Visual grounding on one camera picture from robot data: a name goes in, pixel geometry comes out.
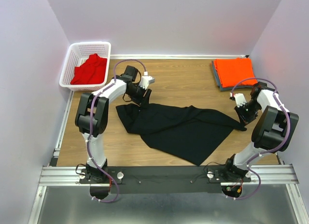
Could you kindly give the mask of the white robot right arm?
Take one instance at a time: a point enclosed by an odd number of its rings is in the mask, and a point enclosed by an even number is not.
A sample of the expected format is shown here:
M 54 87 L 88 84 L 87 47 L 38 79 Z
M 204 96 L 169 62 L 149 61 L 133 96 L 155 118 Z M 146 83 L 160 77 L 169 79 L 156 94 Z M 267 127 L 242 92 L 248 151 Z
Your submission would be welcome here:
M 250 166 L 264 156 L 285 151 L 299 121 L 299 116 L 282 104 L 277 90 L 269 88 L 266 83 L 254 84 L 250 95 L 251 99 L 247 101 L 241 93 L 230 93 L 241 124 L 247 125 L 256 118 L 259 120 L 250 144 L 227 159 L 222 169 L 223 178 L 229 182 L 243 179 Z

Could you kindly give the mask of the black t shirt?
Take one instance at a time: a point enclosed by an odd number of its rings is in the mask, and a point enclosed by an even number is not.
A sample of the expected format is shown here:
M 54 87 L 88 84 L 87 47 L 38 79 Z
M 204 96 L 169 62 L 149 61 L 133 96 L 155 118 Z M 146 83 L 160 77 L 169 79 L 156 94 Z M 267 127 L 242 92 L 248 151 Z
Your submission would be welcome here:
M 201 165 L 233 130 L 246 127 L 213 109 L 149 104 L 119 105 L 116 111 L 125 130 L 145 144 L 196 166 Z

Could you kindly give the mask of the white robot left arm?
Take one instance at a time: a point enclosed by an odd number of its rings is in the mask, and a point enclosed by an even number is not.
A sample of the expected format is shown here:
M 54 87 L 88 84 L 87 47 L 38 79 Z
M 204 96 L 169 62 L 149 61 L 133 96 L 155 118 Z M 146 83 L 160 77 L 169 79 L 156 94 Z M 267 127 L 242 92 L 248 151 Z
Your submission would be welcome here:
M 103 149 L 103 133 L 108 124 L 109 105 L 118 97 L 128 95 L 130 101 L 139 105 L 149 104 L 155 78 L 133 66 L 127 66 L 124 73 L 114 75 L 103 88 L 81 95 L 75 117 L 75 125 L 82 134 L 87 151 L 85 169 L 79 173 L 81 182 L 106 183 L 107 158 Z

